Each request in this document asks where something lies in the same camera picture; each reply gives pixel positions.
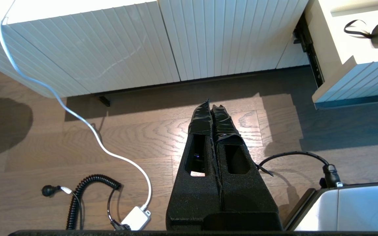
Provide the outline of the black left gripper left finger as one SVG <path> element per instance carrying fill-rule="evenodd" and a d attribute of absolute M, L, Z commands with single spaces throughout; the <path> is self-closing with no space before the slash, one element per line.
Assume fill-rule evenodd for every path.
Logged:
<path fill-rule="evenodd" d="M 166 211 L 167 230 L 224 230 L 209 100 L 197 106 Z"/>

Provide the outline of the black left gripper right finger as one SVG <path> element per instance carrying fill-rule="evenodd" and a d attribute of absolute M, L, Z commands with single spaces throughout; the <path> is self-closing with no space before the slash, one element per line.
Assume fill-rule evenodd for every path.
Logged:
<path fill-rule="evenodd" d="M 279 209 L 224 106 L 213 106 L 220 211 L 212 230 L 282 230 Z"/>

